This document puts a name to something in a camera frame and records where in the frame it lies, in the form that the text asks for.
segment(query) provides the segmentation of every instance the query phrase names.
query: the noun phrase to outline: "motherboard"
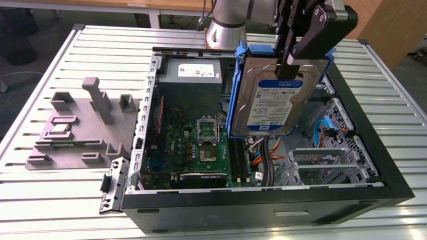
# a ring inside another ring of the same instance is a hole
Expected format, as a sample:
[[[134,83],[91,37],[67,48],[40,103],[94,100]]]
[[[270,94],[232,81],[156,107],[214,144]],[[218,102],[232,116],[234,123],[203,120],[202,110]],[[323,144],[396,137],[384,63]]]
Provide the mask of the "motherboard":
[[[228,139],[218,117],[203,117],[195,123],[174,122],[166,132],[166,152],[163,158],[148,159],[151,171],[143,175],[144,189],[192,189],[204,184],[203,179],[212,188],[256,186],[244,141]]]

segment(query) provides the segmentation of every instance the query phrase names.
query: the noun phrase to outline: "table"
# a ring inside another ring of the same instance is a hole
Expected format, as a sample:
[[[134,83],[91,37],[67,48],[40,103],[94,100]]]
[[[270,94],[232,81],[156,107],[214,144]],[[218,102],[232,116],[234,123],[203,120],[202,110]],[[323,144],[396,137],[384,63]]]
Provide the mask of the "table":
[[[0,7],[148,14],[151,27],[159,29],[160,15],[202,16],[203,0],[0,0]]]
[[[248,34],[274,45],[275,36]],[[146,97],[152,47],[203,48],[204,32],[86,26],[71,31],[0,143],[0,238],[116,239],[144,233],[124,214],[99,215],[106,168],[25,170],[51,114],[56,91],[88,98],[83,78],[98,76],[110,98]],[[335,63],[374,125],[415,198],[338,225],[156,234],[156,239],[415,239],[427,236],[427,118],[372,49],[356,40],[336,46]]]

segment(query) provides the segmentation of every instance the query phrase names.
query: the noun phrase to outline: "red cable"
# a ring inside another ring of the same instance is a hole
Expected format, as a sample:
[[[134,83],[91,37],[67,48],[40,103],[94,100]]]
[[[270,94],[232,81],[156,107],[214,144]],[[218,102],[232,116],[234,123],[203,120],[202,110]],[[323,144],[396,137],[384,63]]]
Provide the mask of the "red cable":
[[[163,110],[164,110],[163,98],[164,98],[164,97],[162,97],[160,117],[159,117],[158,125],[155,126],[155,134],[154,134],[154,138],[152,138],[152,142],[151,142],[150,149],[152,148],[152,146],[154,146],[154,144],[155,144],[155,142],[156,142],[156,138],[158,138],[158,134],[159,134],[159,128],[160,128],[160,124],[162,124],[162,117],[163,117]]]

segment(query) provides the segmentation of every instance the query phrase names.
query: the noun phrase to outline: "metal bracket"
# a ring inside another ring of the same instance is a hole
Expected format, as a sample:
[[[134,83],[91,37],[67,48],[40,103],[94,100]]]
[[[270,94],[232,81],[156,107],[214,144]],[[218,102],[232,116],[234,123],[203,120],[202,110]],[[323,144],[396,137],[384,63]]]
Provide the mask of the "metal bracket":
[[[334,12],[336,13],[336,20],[339,21],[348,20],[348,14],[346,11],[343,0],[326,0],[324,4],[332,7]]]
[[[99,214],[123,213],[122,200],[126,192],[126,183],[130,169],[130,160],[119,157],[111,162],[108,173],[104,175],[100,190],[104,192],[99,207]]]

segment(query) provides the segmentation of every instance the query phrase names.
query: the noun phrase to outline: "power supply label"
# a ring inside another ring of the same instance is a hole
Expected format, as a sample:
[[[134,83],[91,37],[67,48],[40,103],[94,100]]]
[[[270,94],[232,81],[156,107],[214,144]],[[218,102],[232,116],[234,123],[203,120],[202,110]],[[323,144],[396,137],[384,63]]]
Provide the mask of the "power supply label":
[[[214,78],[214,64],[183,63],[178,67],[179,77]]]
[[[300,80],[270,80],[258,83],[247,127],[252,131],[271,131],[280,128],[287,121],[292,103],[291,97],[300,91]]]

